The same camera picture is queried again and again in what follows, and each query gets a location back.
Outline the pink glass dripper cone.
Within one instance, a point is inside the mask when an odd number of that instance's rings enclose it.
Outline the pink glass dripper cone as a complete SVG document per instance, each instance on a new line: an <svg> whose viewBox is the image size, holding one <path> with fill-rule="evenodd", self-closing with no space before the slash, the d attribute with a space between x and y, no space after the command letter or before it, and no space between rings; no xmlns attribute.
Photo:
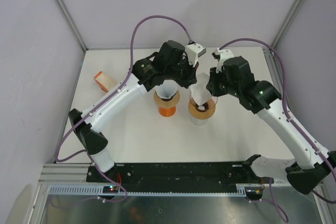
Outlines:
<svg viewBox="0 0 336 224"><path fill-rule="evenodd" d="M207 112L216 108L217 105L217 97L211 97L206 102L201 105L197 104L192 95L190 94L190 104L192 108L194 108L198 112Z"/></svg>

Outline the clear glass carafe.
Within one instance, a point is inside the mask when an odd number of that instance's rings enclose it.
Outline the clear glass carafe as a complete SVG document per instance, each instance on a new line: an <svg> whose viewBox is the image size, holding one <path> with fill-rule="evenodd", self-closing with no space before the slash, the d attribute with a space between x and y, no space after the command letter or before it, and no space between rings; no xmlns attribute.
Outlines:
<svg viewBox="0 0 336 224"><path fill-rule="evenodd" d="M208 119L199 119L191 115L191 122L196 126L203 126L208 122Z"/></svg>

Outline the white paper coffee filter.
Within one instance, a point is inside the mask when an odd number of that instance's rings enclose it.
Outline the white paper coffee filter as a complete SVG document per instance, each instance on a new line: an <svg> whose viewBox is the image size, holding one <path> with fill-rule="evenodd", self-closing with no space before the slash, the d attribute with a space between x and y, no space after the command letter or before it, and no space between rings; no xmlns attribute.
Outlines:
<svg viewBox="0 0 336 224"><path fill-rule="evenodd" d="M161 85L155 87L157 96L165 101L171 100L177 91L177 84L173 80L165 80Z"/></svg>

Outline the orange glass flask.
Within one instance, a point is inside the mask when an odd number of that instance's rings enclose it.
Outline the orange glass flask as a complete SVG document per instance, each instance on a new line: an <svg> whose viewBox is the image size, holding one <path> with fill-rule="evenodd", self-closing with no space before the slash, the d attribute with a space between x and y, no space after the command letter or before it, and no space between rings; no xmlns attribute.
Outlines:
<svg viewBox="0 0 336 224"><path fill-rule="evenodd" d="M171 117L175 114L176 112L176 106L172 106L170 108L164 108L164 107L159 107L159 113L163 116L163 117Z"/></svg>

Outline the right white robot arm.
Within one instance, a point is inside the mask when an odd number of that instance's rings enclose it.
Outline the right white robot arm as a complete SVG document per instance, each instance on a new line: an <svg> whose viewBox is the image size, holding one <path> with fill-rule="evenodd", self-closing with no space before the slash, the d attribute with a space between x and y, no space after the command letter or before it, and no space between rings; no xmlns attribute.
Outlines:
<svg viewBox="0 0 336 224"><path fill-rule="evenodd" d="M211 95L232 95L248 111L257 115L280 137L293 155L293 159L272 159L254 155L242 169L243 179L254 183L260 177L288 182L302 194L313 192L335 168L335 151L329 151L318 141L308 142L307 131L298 131L294 118L286 118L282 108L282 97L278 90L266 80L255 80L250 65L243 57L221 57L209 71L206 86Z"/></svg>

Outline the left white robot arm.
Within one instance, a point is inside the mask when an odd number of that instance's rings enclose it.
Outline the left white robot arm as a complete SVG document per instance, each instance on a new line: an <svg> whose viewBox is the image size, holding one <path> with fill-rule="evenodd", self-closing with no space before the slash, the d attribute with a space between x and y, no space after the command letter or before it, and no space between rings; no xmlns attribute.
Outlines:
<svg viewBox="0 0 336 224"><path fill-rule="evenodd" d="M206 48L192 42L183 46L168 40L158 52L137 60L125 79L98 102L87 109L69 112L71 125L79 141L98 168L98 176L105 182L115 178L114 161L107 150L108 140L102 129L117 113L137 97L144 95L166 80L182 88L195 84L198 58Z"/></svg>

